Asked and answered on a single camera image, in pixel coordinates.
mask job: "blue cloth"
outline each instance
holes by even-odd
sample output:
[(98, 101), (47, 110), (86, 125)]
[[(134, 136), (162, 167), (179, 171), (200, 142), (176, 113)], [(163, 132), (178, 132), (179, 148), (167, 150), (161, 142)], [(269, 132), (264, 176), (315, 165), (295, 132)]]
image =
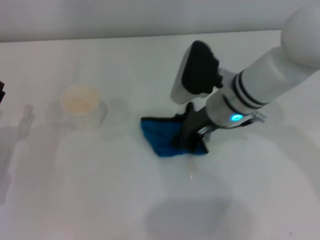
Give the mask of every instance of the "blue cloth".
[(185, 117), (183, 117), (183, 115), (176, 115), (172, 118), (141, 118), (143, 135), (159, 157), (173, 157), (189, 153), (204, 155), (208, 153), (204, 144), (199, 144), (193, 152), (188, 152), (185, 149), (177, 149), (171, 145), (173, 138), (181, 130), (184, 119)]

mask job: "white wall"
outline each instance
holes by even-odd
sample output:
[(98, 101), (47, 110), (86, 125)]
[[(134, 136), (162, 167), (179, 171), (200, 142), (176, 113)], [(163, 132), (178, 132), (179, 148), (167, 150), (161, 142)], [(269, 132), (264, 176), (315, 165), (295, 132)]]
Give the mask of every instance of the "white wall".
[(0, 41), (279, 29), (319, 0), (0, 0)]

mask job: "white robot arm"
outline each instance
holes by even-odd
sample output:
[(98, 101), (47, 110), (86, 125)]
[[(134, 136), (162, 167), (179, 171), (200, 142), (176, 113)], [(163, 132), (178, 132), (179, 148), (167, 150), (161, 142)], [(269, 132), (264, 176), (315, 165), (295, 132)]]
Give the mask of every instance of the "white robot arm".
[[(209, 95), (207, 92), (194, 94), (183, 84), (188, 51), (171, 92), (173, 101), (178, 104)], [(238, 74), (219, 69), (223, 87), (207, 99), (204, 108), (189, 113), (176, 144), (190, 148), (190, 136), (207, 126), (211, 132), (232, 128), (231, 125), (242, 117), (256, 113), (319, 69), (320, 7), (301, 8), (285, 22), (281, 46), (269, 50)]]

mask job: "blue led light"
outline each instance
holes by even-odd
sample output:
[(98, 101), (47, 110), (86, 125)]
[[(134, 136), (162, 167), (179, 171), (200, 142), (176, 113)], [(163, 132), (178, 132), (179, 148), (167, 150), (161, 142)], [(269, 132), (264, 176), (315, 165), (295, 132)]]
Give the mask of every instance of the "blue led light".
[(231, 117), (231, 120), (232, 121), (239, 121), (240, 119), (242, 119), (244, 116), (240, 115), (240, 114), (235, 114), (235, 115), (232, 115)]

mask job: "white table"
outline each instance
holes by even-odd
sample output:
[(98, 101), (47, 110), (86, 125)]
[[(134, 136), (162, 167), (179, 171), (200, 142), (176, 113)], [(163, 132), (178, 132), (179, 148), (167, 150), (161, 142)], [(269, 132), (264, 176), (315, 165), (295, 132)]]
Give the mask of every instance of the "white table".
[[(140, 130), (140, 117), (176, 113), (169, 95), (194, 40), (238, 72), (279, 37), (1, 43), (0, 239), (320, 239), (318, 73), (264, 107), (267, 123), (214, 132), (202, 157), (159, 159)], [(60, 111), (61, 92), (75, 83), (107, 102), (99, 132), (75, 131)], [(26, 106), (34, 119), (21, 121)]]

